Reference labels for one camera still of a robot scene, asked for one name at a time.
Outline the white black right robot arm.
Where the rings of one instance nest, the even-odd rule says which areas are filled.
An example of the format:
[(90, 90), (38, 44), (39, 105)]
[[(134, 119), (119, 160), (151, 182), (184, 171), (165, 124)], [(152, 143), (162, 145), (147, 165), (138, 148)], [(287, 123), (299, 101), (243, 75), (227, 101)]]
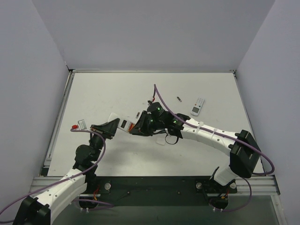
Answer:
[(219, 150), (229, 157), (229, 162), (217, 167), (211, 176), (221, 186), (226, 186), (237, 177), (251, 178), (260, 157), (258, 146), (248, 131), (235, 133), (206, 126), (187, 115), (166, 111), (159, 102), (142, 111), (129, 133), (138, 136), (166, 133)]

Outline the white battery cover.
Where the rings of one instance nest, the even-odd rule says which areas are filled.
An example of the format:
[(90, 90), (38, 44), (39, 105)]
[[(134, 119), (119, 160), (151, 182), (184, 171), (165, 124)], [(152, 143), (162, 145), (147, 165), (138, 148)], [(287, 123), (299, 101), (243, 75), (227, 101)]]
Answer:
[(156, 143), (159, 144), (159, 145), (164, 146), (166, 142), (165, 142), (165, 139), (164, 139), (164, 138), (158, 137), (158, 138), (156, 139)]

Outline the long white remote control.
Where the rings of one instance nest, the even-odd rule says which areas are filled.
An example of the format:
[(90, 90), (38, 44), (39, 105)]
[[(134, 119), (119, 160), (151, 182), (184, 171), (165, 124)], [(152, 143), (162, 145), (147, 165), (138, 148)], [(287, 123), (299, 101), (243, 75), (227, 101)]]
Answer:
[(118, 123), (118, 129), (120, 129), (120, 130), (122, 130), (126, 133), (129, 133), (128, 128), (129, 128), (130, 124), (132, 124), (132, 123), (135, 124), (128, 117), (125, 118), (125, 117), (119, 116), (115, 113), (111, 113), (110, 116), (108, 117), (107, 121), (110, 122), (110, 121), (113, 121), (115, 119), (120, 120), (119, 123)]

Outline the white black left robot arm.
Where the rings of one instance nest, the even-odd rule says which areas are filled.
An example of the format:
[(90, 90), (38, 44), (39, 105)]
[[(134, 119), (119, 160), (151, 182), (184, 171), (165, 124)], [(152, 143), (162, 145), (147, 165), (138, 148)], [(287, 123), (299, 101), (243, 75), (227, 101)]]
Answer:
[(119, 118), (102, 125), (91, 125), (89, 130), (73, 125), (71, 132), (88, 133), (88, 144), (75, 151), (73, 167), (59, 181), (41, 188), (22, 201), (14, 225), (51, 225), (56, 217), (81, 193), (90, 193), (96, 188), (95, 171), (104, 156), (106, 140), (112, 139), (117, 131)]

